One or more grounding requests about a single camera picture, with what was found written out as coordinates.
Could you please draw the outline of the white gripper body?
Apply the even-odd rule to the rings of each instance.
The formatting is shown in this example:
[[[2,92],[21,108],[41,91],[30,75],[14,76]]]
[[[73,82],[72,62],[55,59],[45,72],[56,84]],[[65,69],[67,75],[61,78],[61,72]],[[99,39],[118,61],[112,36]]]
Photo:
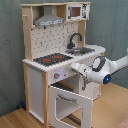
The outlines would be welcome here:
[[[85,64],[79,64],[79,63],[72,63],[71,68],[73,71],[81,74],[85,78],[88,77],[88,73],[91,70],[91,68]]]

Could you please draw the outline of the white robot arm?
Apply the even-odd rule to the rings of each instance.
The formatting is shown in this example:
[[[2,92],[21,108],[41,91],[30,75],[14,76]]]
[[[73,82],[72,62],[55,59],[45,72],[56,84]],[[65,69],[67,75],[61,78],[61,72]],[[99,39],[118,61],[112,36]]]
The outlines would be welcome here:
[[[111,76],[117,71],[128,66],[128,49],[127,55],[116,61],[109,60],[105,56],[98,56],[94,59],[91,67],[85,64],[72,63],[73,71],[79,73],[84,79],[99,84],[107,84]]]

